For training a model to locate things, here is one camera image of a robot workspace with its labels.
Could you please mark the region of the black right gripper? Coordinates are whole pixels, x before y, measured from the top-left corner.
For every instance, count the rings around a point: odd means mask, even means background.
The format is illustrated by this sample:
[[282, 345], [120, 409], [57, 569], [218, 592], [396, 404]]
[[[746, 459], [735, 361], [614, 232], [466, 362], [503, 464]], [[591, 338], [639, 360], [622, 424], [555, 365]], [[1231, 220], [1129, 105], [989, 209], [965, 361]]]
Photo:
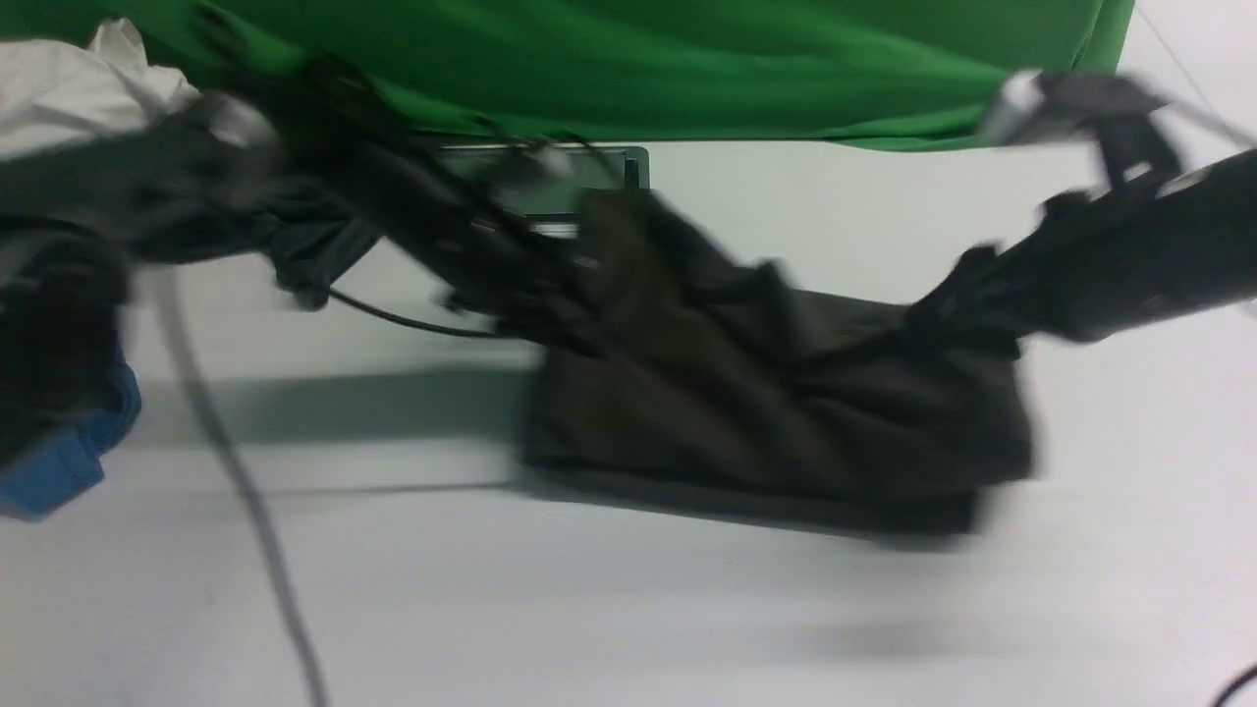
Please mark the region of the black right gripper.
[[939, 286], [903, 315], [903, 338], [939, 351], [962, 340], [1014, 343], [1043, 333], [1068, 342], [1094, 335], [1067, 309], [1067, 250], [1089, 224], [1087, 192], [1047, 198], [1037, 226], [1012, 247], [970, 247]]

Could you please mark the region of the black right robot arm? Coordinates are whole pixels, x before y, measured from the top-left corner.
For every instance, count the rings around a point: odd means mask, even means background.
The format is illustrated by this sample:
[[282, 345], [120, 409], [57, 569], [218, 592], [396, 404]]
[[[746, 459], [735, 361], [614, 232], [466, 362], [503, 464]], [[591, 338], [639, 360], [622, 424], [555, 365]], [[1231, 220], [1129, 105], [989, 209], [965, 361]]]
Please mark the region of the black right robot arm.
[[1100, 198], [1060, 192], [1022, 242], [970, 247], [903, 333], [929, 348], [977, 336], [1094, 343], [1254, 299], [1254, 187], [1248, 148]]

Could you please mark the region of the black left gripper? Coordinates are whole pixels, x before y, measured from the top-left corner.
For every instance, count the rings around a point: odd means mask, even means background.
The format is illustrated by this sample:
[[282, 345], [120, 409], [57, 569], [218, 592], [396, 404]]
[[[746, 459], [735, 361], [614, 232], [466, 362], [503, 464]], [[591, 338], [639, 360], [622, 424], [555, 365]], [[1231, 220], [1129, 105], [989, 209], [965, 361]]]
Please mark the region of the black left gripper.
[[453, 288], [458, 308], [548, 348], [603, 353], [593, 307], [554, 242], [468, 177], [444, 167], [400, 174], [416, 213], [403, 218], [395, 245]]

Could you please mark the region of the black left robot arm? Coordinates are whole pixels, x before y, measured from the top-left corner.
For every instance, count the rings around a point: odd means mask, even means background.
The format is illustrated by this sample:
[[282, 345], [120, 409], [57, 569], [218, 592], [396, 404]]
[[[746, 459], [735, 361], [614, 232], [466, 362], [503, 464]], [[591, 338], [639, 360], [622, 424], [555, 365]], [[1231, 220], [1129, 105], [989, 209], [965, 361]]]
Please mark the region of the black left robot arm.
[[103, 403], [129, 276], [155, 243], [302, 182], [444, 279], [454, 308], [548, 348], [602, 353], [574, 260], [499, 200], [502, 184], [551, 179], [530, 161], [551, 146], [513, 146], [476, 176], [441, 152], [321, 58], [282, 81], [238, 69], [228, 91], [145, 130], [4, 161], [3, 465]]

